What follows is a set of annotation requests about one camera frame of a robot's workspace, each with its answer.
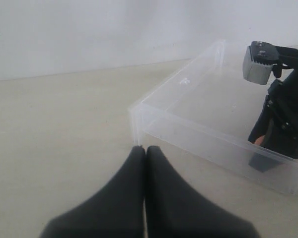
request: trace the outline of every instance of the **small sticker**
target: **small sticker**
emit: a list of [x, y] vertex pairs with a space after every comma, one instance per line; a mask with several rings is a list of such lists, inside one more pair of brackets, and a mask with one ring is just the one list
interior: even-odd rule
[[180, 84], [188, 85], [190, 83], [190, 80], [187, 78], [184, 78], [180, 81]]

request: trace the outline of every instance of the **robotic arm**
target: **robotic arm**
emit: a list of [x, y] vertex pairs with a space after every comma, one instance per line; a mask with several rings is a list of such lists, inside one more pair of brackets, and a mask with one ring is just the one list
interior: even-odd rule
[[[283, 69], [293, 69], [281, 81]], [[243, 62], [244, 79], [265, 85], [273, 72], [275, 81], [268, 89], [264, 107], [248, 140], [252, 143], [264, 136], [261, 146], [298, 159], [298, 49], [274, 46], [266, 42], [252, 42]], [[275, 167], [253, 158], [250, 166], [262, 172]]]

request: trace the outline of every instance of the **white wall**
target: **white wall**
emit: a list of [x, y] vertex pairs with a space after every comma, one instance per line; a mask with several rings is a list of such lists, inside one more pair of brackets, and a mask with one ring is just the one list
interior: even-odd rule
[[0, 0], [0, 80], [298, 44], [298, 0]]

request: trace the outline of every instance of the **clear plastic box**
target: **clear plastic box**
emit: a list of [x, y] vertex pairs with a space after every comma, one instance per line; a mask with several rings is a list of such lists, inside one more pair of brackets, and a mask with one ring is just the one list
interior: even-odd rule
[[[246, 45], [218, 41], [130, 107], [134, 143], [146, 134], [284, 193], [298, 189], [298, 160], [247, 141], [267, 86], [243, 79]], [[279, 162], [266, 172], [254, 155]]]

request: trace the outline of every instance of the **white table surface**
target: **white table surface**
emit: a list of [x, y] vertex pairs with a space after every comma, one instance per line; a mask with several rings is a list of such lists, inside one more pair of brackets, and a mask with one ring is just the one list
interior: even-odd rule
[[[127, 108], [184, 61], [0, 81], [0, 238], [38, 237], [96, 193], [132, 148]], [[204, 196], [264, 238], [298, 237], [298, 194], [266, 189], [160, 145]]]

